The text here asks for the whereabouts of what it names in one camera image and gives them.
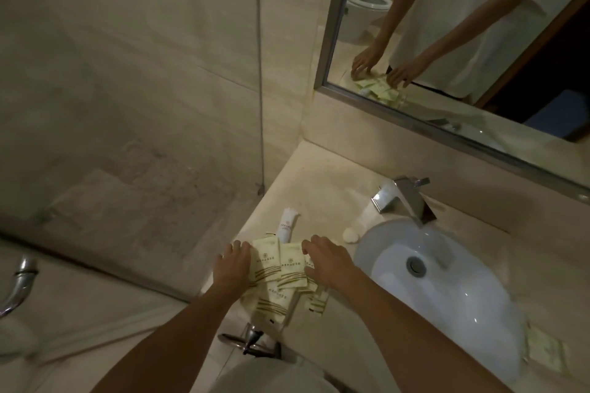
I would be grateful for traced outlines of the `cream striped amenity packet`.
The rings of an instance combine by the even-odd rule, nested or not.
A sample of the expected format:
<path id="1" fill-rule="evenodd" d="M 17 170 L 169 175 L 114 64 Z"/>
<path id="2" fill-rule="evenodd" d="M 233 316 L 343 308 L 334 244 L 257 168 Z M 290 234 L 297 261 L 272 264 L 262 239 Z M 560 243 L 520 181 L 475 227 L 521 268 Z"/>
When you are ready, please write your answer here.
<path id="1" fill-rule="evenodd" d="M 307 294 L 305 309 L 316 316 L 324 314 L 329 298 L 328 290 L 318 287 L 318 289 Z"/>
<path id="2" fill-rule="evenodd" d="M 308 286 L 308 280 L 301 242 L 280 244 L 279 254 L 281 272 L 277 282 L 278 290 L 305 289 Z"/>
<path id="3" fill-rule="evenodd" d="M 289 320 L 298 290 L 281 289 L 277 281 L 251 286 L 241 297 L 242 306 L 252 315 L 261 315 L 271 325 L 282 328 Z"/>
<path id="4" fill-rule="evenodd" d="M 276 282 L 281 278 L 279 241 L 275 234 L 267 234 L 251 243 L 249 289 L 259 284 Z"/>

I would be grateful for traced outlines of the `person's right hand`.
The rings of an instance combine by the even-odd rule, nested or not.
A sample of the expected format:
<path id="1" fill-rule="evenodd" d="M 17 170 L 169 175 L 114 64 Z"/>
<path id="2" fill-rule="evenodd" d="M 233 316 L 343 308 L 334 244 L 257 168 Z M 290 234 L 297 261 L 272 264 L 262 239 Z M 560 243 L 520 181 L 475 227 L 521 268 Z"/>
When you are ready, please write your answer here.
<path id="1" fill-rule="evenodd" d="M 333 249 L 328 255 L 306 255 L 312 262 L 312 266 L 305 267 L 305 273 L 317 284 L 345 293 L 365 276 L 354 265 L 348 251 L 343 247 L 333 244 Z"/>

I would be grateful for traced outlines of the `chrome sink faucet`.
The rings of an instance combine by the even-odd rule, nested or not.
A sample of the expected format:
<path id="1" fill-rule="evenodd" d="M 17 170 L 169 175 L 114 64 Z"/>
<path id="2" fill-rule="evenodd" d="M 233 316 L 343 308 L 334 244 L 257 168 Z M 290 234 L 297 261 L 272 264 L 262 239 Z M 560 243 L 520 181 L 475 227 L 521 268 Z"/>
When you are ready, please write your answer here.
<path id="1" fill-rule="evenodd" d="M 371 201 L 380 214 L 391 211 L 394 203 L 399 201 L 414 223 L 422 228 L 437 220 L 436 215 L 419 191 L 420 187 L 428 185 L 430 182 L 429 178 L 419 179 L 405 175 L 388 180 L 379 187 Z"/>

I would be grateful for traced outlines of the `person's left forearm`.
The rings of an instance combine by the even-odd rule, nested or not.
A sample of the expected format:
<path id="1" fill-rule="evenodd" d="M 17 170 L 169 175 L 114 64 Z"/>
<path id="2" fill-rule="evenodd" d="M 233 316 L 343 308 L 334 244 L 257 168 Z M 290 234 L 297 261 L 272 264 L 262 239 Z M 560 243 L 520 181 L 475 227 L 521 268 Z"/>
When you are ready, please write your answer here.
<path id="1" fill-rule="evenodd" d="M 131 349 L 91 393 L 189 393 L 230 307 L 248 280 L 220 278 Z"/>

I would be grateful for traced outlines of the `person's right forearm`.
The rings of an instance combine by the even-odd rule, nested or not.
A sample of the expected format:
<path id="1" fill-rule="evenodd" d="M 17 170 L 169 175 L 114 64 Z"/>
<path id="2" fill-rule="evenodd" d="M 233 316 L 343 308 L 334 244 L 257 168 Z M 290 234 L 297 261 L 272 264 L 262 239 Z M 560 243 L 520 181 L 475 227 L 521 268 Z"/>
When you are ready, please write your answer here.
<path id="1" fill-rule="evenodd" d="M 402 393 L 512 393 L 357 267 L 341 271 L 335 289 L 365 323 Z"/>

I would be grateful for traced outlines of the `chrome shower tap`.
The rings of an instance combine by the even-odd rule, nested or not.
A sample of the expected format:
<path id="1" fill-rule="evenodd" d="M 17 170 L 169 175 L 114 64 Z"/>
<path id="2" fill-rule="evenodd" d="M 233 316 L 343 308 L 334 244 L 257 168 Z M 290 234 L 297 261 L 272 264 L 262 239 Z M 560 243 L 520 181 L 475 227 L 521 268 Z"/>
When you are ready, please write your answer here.
<path id="1" fill-rule="evenodd" d="M 0 302 L 0 320 L 13 313 L 29 297 L 39 274 L 36 258 L 24 255 L 12 276 L 10 293 Z"/>

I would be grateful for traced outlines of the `white oval sink basin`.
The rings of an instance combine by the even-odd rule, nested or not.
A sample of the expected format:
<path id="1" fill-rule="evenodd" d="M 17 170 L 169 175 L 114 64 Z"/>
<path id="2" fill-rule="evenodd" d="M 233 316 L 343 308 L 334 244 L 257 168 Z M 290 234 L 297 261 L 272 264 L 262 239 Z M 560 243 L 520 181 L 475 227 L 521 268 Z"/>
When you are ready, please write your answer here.
<path id="1" fill-rule="evenodd" d="M 410 256 L 425 263 L 424 278 L 408 273 Z M 353 261 L 498 379 L 509 384 L 519 378 L 524 315 L 492 270 L 454 236 L 432 224 L 390 220 L 365 232 Z"/>

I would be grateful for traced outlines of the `metal framed wall mirror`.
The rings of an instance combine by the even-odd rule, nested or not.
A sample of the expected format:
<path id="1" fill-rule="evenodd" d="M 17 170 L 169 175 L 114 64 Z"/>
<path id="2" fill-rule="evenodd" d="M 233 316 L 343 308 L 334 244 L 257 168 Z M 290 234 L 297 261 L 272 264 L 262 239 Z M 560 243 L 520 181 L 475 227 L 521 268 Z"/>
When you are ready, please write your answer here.
<path id="1" fill-rule="evenodd" d="M 590 205 L 590 95 L 536 64 L 587 0 L 331 0 L 315 87 Z"/>

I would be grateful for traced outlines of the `glass shower panel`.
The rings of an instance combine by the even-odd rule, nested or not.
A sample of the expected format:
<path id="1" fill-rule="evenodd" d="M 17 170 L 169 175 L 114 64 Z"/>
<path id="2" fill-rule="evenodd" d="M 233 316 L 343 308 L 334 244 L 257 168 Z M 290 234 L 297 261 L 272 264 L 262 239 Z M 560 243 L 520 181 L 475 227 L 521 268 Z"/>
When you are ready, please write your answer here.
<path id="1" fill-rule="evenodd" d="M 0 213 L 186 295 L 262 188 L 260 0 L 0 0 Z"/>

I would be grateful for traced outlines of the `person's left hand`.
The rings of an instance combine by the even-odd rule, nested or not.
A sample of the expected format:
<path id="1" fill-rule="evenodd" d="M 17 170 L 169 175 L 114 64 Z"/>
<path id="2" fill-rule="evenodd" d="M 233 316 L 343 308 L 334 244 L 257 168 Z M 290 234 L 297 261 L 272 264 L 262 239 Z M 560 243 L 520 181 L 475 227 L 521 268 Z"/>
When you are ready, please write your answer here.
<path id="1" fill-rule="evenodd" d="M 213 268 L 213 284 L 216 290 L 239 298 L 249 286 L 251 257 L 217 256 Z"/>

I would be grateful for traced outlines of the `pale green amenity packet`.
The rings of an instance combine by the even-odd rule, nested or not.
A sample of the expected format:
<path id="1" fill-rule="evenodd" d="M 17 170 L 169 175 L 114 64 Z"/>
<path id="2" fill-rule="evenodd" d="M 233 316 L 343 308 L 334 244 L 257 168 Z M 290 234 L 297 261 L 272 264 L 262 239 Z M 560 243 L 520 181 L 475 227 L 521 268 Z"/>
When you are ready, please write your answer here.
<path id="1" fill-rule="evenodd" d="M 562 340 L 551 336 L 531 322 L 527 322 L 525 334 L 527 360 L 562 375 L 569 373 L 568 347 Z"/>

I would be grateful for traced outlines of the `white amenity tube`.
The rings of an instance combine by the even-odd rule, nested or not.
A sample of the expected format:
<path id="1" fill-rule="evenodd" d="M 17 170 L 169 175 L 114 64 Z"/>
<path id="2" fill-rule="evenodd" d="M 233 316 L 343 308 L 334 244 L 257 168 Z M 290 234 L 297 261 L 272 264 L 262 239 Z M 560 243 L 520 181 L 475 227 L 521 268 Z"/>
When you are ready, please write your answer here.
<path id="1" fill-rule="evenodd" d="M 299 213 L 294 208 L 286 208 L 281 216 L 277 231 L 276 238 L 279 244 L 285 244 L 291 242 L 291 236 L 293 228 Z"/>

